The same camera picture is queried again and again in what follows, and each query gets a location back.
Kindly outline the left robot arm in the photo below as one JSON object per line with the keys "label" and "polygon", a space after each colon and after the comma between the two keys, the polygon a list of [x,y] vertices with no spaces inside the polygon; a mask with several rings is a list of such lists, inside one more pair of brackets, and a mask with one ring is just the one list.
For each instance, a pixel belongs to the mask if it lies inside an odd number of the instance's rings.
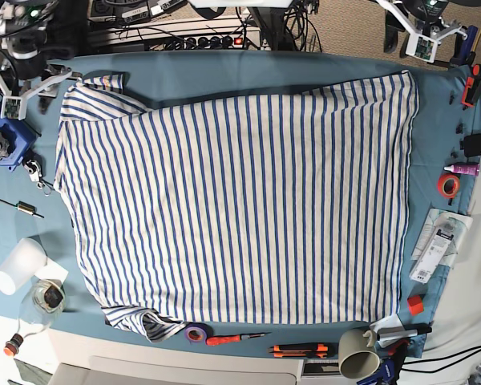
{"label": "left robot arm", "polygon": [[[460,22],[446,22],[442,13],[447,1],[384,1],[376,3],[385,10],[383,51],[392,53],[398,46],[398,35],[405,33],[400,56],[410,56],[439,67],[463,64],[471,52],[475,32]],[[442,41],[455,36],[454,52],[449,61],[436,59]]]}

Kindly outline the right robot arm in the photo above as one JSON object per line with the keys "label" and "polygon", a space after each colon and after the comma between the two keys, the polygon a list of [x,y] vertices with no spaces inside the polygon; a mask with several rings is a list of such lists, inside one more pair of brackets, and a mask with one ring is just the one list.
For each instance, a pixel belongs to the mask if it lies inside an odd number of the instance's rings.
{"label": "right robot arm", "polygon": [[0,54],[10,71],[4,75],[6,69],[0,64],[3,119],[23,120],[31,98],[54,98],[59,84],[73,77],[69,67],[48,63],[75,56],[72,47],[48,42],[48,26],[58,5],[58,1],[5,1],[0,7]]}

